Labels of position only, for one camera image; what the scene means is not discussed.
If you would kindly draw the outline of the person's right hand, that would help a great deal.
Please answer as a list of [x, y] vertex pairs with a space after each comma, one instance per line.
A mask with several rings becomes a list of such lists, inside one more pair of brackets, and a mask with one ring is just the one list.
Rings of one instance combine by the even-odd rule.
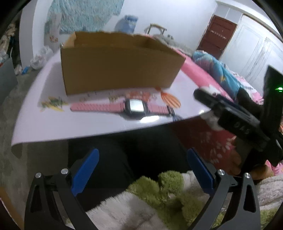
[[[239, 168], [239, 165], [241, 164], [241, 157], [236, 152], [235, 144], [236, 144], [236, 136], [232, 137], [231, 144], [233, 146], [233, 149], [230, 152], [230, 155], [228, 157], [228, 165], [225, 169], [225, 171], [232, 176], [240, 175], [241, 170]], [[268, 177], [273, 176], [273, 171], [270, 167], [268, 167], [266, 164], [252, 172], [249, 172], [253, 180], [263, 180]]]

